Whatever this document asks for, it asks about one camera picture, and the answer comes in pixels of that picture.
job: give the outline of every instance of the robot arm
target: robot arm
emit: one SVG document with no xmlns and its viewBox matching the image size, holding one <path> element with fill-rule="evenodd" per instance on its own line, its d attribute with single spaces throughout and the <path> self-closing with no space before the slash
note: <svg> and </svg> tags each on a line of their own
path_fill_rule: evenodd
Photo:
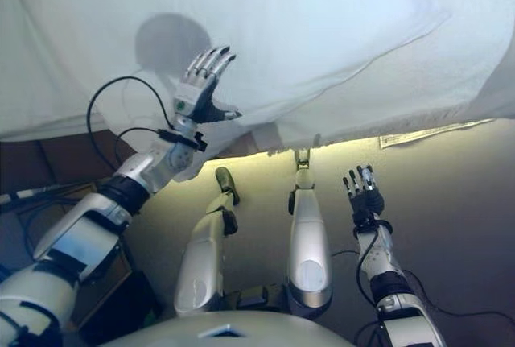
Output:
<svg viewBox="0 0 515 347">
<path fill-rule="evenodd" d="M 91 279 L 117 249 L 118 236 L 156 192 L 192 162 L 206 143 L 197 125 L 240 116 L 212 103 L 220 76 L 236 55 L 229 47 L 198 55 L 187 69 L 174 99 L 172 130 L 146 153 L 128 158 L 113 178 L 88 194 L 52 227 L 35 249 L 35 263 L 0 285 L 0 346 L 59 345 L 79 283 Z"/>
<path fill-rule="evenodd" d="M 344 178 L 354 212 L 354 235 L 360 243 L 356 273 L 358 279 L 361 270 L 367 274 L 373 298 L 362 293 L 376 308 L 382 336 L 393 347 L 444 347 L 445 342 L 435 323 L 411 290 L 393 255 L 393 228 L 379 217 L 385 202 L 377 188 L 373 169 L 367 166 L 357 170 L 362 186 L 352 170 L 349 172 L 350 182 Z"/>
</svg>

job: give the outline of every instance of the white robot part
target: white robot part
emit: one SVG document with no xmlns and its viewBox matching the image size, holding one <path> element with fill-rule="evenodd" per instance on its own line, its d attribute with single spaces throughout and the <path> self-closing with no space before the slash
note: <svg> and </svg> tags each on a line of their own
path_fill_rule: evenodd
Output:
<svg viewBox="0 0 515 347">
<path fill-rule="evenodd" d="M 0 310 L 30 333 L 40 335 L 55 320 L 63 326 L 72 314 L 78 284 L 29 266 L 0 285 Z M 16 329 L 0 317 L 0 345 L 16 338 Z"/>
<path fill-rule="evenodd" d="M 288 287 L 295 300 L 309 308 L 321 308 L 332 297 L 331 254 L 322 214 L 309 169 L 309 153 L 295 155 L 295 205 L 290 235 Z"/>
</svg>

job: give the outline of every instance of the wire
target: wire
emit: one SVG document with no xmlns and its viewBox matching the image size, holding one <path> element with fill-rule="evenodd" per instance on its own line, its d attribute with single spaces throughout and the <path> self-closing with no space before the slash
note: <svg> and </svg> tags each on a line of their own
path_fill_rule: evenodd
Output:
<svg viewBox="0 0 515 347">
<path fill-rule="evenodd" d="M 29 231 L 31 229 L 31 225 L 32 225 L 32 222 L 34 221 L 34 219 L 36 219 L 43 210 L 46 210 L 53 205 L 56 205 L 56 204 L 75 205 L 78 201 L 79 200 L 75 199 L 75 198 L 56 198 L 56 199 L 34 209 L 34 211 L 31 213 L 31 215 L 27 218 L 25 225 L 22 224 L 23 246 L 25 247 L 25 251 L 27 252 L 27 255 L 31 259 L 34 259 L 33 253 L 34 253 L 35 247 L 34 247 L 34 244 L 32 244 L 32 242 L 31 242 L 31 238 L 29 236 Z"/>
<path fill-rule="evenodd" d="M 119 144 L 122 136 L 131 131 L 150 131 L 150 132 L 154 132 L 155 134 L 158 134 L 157 130 L 153 130 L 151 128 L 146 128 L 146 127 L 132 127 L 132 128 L 128 128 L 125 131 L 122 131 L 120 134 L 117 135 L 116 140 L 114 141 L 114 158 L 116 158 L 118 164 L 123 163 L 122 158 L 120 157 L 120 154 L 118 153 L 118 144 Z"/>
<path fill-rule="evenodd" d="M 367 248 L 367 250 L 365 251 L 365 255 L 370 251 L 370 249 Z M 332 256 L 336 256 L 336 255 L 339 255 L 339 254 L 358 254 L 358 252 L 356 252 L 355 250 L 340 250 L 338 252 L 335 252 L 334 254 L 332 254 Z M 446 309 L 442 309 L 441 307 L 437 306 L 435 303 L 433 303 L 433 301 L 429 298 L 429 295 L 427 294 L 426 292 L 426 288 L 424 287 L 424 284 L 422 283 L 422 280 L 413 272 L 413 271 L 410 271 L 409 269 L 404 269 L 402 270 L 405 274 L 408 274 L 410 275 L 418 284 L 418 286 L 420 287 L 420 291 L 422 292 L 422 295 L 424 296 L 424 299 L 425 301 L 435 310 L 435 311 L 438 311 L 438 312 L 441 312 L 442 314 L 444 315 L 448 315 L 448 316 L 453 316 L 453 317 L 469 317 L 469 316 L 488 316 L 488 315 L 495 315 L 495 316 L 500 316 L 504 319 L 506 319 L 509 324 L 513 327 L 513 329 L 515 329 L 515 319 L 513 319 L 510 315 L 507 315 L 501 311 L 491 311 L 491 310 L 488 310 L 488 311 L 478 311 L 478 312 L 462 312 L 462 313 L 458 313 L 458 312 L 451 312 L 451 311 L 448 311 Z M 378 324 L 379 322 L 378 321 L 373 321 L 373 322 L 370 322 L 370 323 L 367 323 L 365 324 L 363 327 L 361 327 L 356 335 L 354 336 L 354 344 L 357 345 L 357 342 L 361 336 L 361 334 L 370 326 L 372 326 L 373 324 Z"/>
<path fill-rule="evenodd" d="M 356 251 L 356 250 L 338 250 L 337 252 L 331 254 L 331 257 L 335 257 L 335 256 L 338 256 L 340 254 L 357 254 L 358 256 L 360 255 L 360 252 Z"/>
<path fill-rule="evenodd" d="M 369 298 L 369 296 L 366 294 L 365 290 L 363 289 L 363 285 L 361 285 L 360 272 L 361 272 L 361 267 L 363 266 L 363 261 L 369 255 L 370 250 L 372 249 L 373 245 L 377 241 L 377 237 L 379 237 L 379 230 L 376 229 L 376 233 L 373 236 L 373 240 L 370 242 L 369 246 L 367 246 L 367 249 L 363 253 L 363 256 L 360 258 L 360 261 L 357 263 L 357 268 L 356 268 L 356 283 L 357 283 L 357 287 L 360 289 L 360 292 L 363 295 L 363 297 L 365 298 L 365 300 L 367 300 L 369 302 L 369 304 L 371 306 L 373 306 L 374 308 L 376 307 L 376 304 L 372 301 L 372 299 Z"/>
<path fill-rule="evenodd" d="M 354 334 L 354 338 L 352 339 L 352 343 L 354 345 L 358 345 L 358 341 L 360 341 L 360 337 L 361 337 L 361 334 L 368 328 L 372 327 L 373 325 L 378 325 L 380 322 L 379 320 L 375 320 L 375 321 L 370 321 L 368 322 L 367 324 L 364 324 L 361 326 L 360 329 L 358 329 L 356 331 L 356 333 Z"/>
<path fill-rule="evenodd" d="M 403 270 L 405 273 L 411 275 L 411 277 L 414 278 L 414 280 L 417 282 L 417 284 L 420 286 L 420 290 L 422 291 L 422 294 L 424 295 L 424 298 L 426 299 L 426 302 L 436 311 L 439 311 L 445 315 L 448 316 L 454 316 L 454 317 L 469 317 L 469 316 L 484 316 L 484 315 L 496 315 L 505 318 L 510 325 L 515 329 L 515 320 L 509 316 L 506 315 L 503 312 L 500 311 L 478 311 L 478 312 L 463 312 L 463 313 L 457 313 L 457 312 L 451 312 L 446 309 L 441 309 L 438 305 L 433 303 L 433 301 L 429 298 L 426 292 L 426 288 L 424 287 L 424 284 L 422 284 L 422 281 L 418 278 L 418 276 L 410 271 L 409 269 Z"/>
<path fill-rule="evenodd" d="M 91 111 L 93 109 L 93 105 L 95 104 L 95 100 L 97 99 L 97 97 L 105 90 L 107 89 L 109 86 L 113 85 L 114 83 L 117 83 L 119 81 L 123 81 L 123 80 L 136 80 L 136 81 L 139 81 L 140 83 L 144 84 L 150 91 L 152 91 L 152 93 L 157 97 L 158 99 L 158 103 L 159 103 L 159 106 L 161 107 L 161 110 L 163 112 L 163 116 L 165 118 L 165 120 L 167 121 L 167 124 L 168 126 L 171 128 L 171 123 L 170 123 L 170 120 L 168 119 L 168 115 L 167 115 L 167 111 L 165 110 L 164 108 L 164 104 L 163 104 L 163 101 L 161 100 L 161 97 L 158 95 L 158 93 L 156 92 L 156 90 L 154 89 L 154 87 L 152 87 L 150 84 L 148 84 L 146 81 L 144 81 L 143 79 L 140 79 L 139 77 L 137 76 L 120 76 L 120 77 L 117 77 L 116 79 L 112 79 L 111 81 L 108 81 L 107 83 L 105 83 L 104 85 L 102 85 L 96 92 L 95 94 L 93 95 L 93 97 L 91 98 L 91 100 L 89 101 L 89 104 L 88 104 L 88 110 L 86 112 L 86 126 L 88 127 L 88 136 L 89 136 L 89 141 L 91 142 L 92 146 L 93 146 L 93 149 L 95 150 L 95 152 L 98 154 L 98 156 L 104 161 L 105 164 L 107 164 L 107 166 L 109 166 L 109 168 L 113 171 L 116 171 L 116 167 L 105 157 L 105 155 L 102 153 L 100 147 L 97 145 L 97 142 L 95 142 L 95 137 L 93 136 L 93 132 L 91 130 Z"/>
<path fill-rule="evenodd" d="M 376 338 L 376 337 L 379 337 L 377 335 L 377 331 L 378 331 L 378 328 L 374 328 L 372 333 L 370 334 L 370 338 L 369 338 L 369 341 L 367 343 L 367 347 L 372 347 L 372 343 L 373 343 L 373 340 Z"/>
</svg>

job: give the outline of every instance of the white blanket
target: white blanket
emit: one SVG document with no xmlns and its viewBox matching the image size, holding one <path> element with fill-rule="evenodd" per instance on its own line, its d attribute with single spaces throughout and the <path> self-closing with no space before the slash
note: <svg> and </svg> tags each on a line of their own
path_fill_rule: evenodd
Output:
<svg viewBox="0 0 515 347">
<path fill-rule="evenodd" d="M 198 166 L 274 120 L 272 133 L 255 131 L 254 150 L 433 126 L 459 114 L 499 63 L 513 8 L 513 0 L 0 0 L 0 137 L 70 134 L 60 123 L 80 120 L 98 86 L 138 70 L 170 105 L 190 59 L 221 43 L 238 58 L 217 96 L 245 116 L 204 126 L 209 150 Z M 106 91 L 98 109 L 115 132 L 163 126 L 155 99 L 135 84 Z M 137 150 L 150 140 L 128 136 Z"/>
<path fill-rule="evenodd" d="M 271 122 L 447 16 L 435 0 L 2 0 L 2 13 L 3 138 L 80 114 L 104 81 L 141 68 L 169 104 L 189 60 L 221 43 L 238 59 L 217 96 L 244 126 Z M 109 92 L 98 109 L 112 130 L 162 125 L 139 86 L 122 106 Z"/>
</svg>

